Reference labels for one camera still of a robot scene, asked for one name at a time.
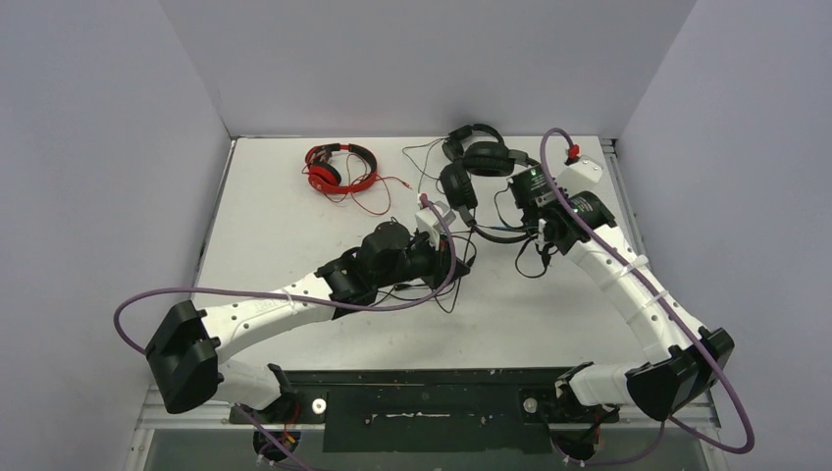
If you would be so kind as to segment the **large black blue headphones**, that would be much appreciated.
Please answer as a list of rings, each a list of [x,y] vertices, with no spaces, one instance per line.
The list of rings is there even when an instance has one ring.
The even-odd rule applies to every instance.
[[[451,282],[449,288],[440,292],[440,295],[452,293],[453,302],[457,301],[461,288],[462,273],[460,270],[472,268],[477,258],[478,249],[472,241],[473,235],[501,245],[520,243],[522,246],[527,246],[531,240],[529,231],[532,227],[526,223],[512,226],[502,220],[498,226],[482,226],[475,220],[478,200],[471,183],[473,177],[509,177],[516,166],[533,168],[539,164],[526,152],[508,148],[504,139],[497,134],[493,137],[493,141],[477,141],[465,145],[461,137],[448,136],[423,145],[428,152],[440,145],[449,163],[434,178],[427,173],[427,165],[423,163],[419,166],[421,177],[434,181],[437,184],[437,190],[445,195],[451,206],[463,210],[462,219],[469,228],[464,238],[463,261],[457,267],[458,271],[455,272],[458,278]]]

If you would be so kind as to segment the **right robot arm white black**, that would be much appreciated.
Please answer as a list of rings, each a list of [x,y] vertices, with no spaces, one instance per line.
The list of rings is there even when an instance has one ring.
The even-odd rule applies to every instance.
[[[562,206],[538,166],[508,178],[529,236],[581,268],[634,334],[645,362],[583,363],[556,383],[555,406],[578,420],[596,405],[635,405],[664,421],[717,381],[735,348],[722,328],[711,330],[678,305],[626,240],[592,192],[564,194]]]

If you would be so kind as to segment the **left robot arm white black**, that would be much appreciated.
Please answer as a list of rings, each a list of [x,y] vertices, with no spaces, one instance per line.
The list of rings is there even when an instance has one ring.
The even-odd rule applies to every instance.
[[[237,353],[305,325],[365,311],[383,288],[419,280],[436,290],[469,272],[446,235],[410,233],[400,223],[384,222],[359,246],[266,297],[202,309],[190,300],[175,304],[145,358],[171,414],[222,400],[279,422],[293,408],[289,385],[277,366],[236,361]]]

